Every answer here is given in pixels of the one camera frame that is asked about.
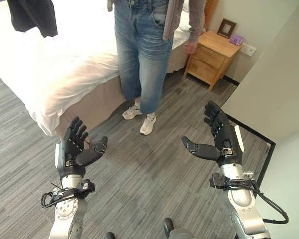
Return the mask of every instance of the gray carpet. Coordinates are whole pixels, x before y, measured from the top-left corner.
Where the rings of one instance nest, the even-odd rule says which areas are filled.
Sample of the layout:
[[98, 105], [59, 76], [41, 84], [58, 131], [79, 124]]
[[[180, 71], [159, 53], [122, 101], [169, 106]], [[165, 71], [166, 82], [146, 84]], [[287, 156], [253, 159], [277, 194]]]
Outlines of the gray carpet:
[[[107, 135], [109, 146], [103, 158], [87, 168], [85, 178], [95, 183], [96, 192], [87, 198], [82, 238], [102, 239], [112, 231], [118, 239], [164, 239], [166, 217], [198, 239], [234, 237], [221, 191], [209, 186], [211, 174], [218, 172], [216, 164], [191, 156], [180, 138], [213, 143], [202, 108], [208, 100], [222, 105], [235, 86], [220, 80], [208, 92], [204, 83], [181, 75], [182, 71], [168, 75], [151, 135], [139, 134], [142, 116], [122, 119], [127, 104], [90, 132], [94, 141]], [[268, 146], [241, 131], [244, 169], [258, 176]], [[0, 80], [0, 239], [48, 238], [54, 210], [42, 209], [39, 201], [54, 188], [50, 182], [59, 184], [56, 142], [43, 134]]]

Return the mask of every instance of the white sneaker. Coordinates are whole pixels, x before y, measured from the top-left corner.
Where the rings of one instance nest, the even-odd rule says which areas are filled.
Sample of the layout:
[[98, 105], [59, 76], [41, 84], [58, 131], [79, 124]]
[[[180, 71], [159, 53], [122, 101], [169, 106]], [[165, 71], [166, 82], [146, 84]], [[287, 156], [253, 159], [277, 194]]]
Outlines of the white sneaker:
[[154, 118], [147, 115], [144, 123], [141, 127], [140, 133], [144, 135], [149, 135], [153, 130], [153, 125], [156, 122], [156, 115], [154, 114]]
[[129, 107], [129, 109], [127, 111], [125, 111], [122, 116], [124, 119], [126, 120], [131, 120], [131, 119], [134, 119], [135, 116], [138, 116], [138, 115], [141, 115], [141, 110], [138, 109], [136, 107], [136, 105], [133, 105], [132, 107]]

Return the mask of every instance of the bed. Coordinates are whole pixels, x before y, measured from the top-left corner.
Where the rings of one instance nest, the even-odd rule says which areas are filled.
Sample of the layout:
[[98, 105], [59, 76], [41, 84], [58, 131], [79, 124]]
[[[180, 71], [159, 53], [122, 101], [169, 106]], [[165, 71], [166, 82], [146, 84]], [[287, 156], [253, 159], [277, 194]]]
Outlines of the bed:
[[[6, 1], [0, 2], [0, 78], [46, 135], [63, 137], [74, 116], [91, 129], [125, 99], [118, 72], [114, 13], [107, 12], [106, 1], [53, 2], [58, 35], [47, 38], [37, 28], [15, 31]], [[174, 35], [168, 72], [185, 66], [188, 56], [182, 47], [188, 37], [188, 13], [184, 11]]]

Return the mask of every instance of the white bedsheet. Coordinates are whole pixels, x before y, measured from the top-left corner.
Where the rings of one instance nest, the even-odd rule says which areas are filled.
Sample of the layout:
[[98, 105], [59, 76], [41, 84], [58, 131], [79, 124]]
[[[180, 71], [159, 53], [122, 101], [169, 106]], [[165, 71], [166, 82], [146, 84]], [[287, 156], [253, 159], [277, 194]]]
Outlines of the white bedsheet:
[[[104, 0], [55, 0], [58, 35], [14, 30], [0, 2], [0, 78], [22, 100], [46, 135], [59, 117], [98, 84], [118, 76], [114, 13]], [[173, 48], [189, 32], [175, 32]]]

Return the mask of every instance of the electrical outlet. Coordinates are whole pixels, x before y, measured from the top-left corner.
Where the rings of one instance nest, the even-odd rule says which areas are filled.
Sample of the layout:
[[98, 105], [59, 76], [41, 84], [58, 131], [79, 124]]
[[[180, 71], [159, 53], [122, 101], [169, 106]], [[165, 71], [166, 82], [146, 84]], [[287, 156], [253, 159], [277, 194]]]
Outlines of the electrical outlet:
[[255, 51], [256, 51], [255, 47], [247, 45], [245, 43], [243, 43], [242, 47], [240, 48], [240, 52], [242, 52], [248, 56], [254, 55]]

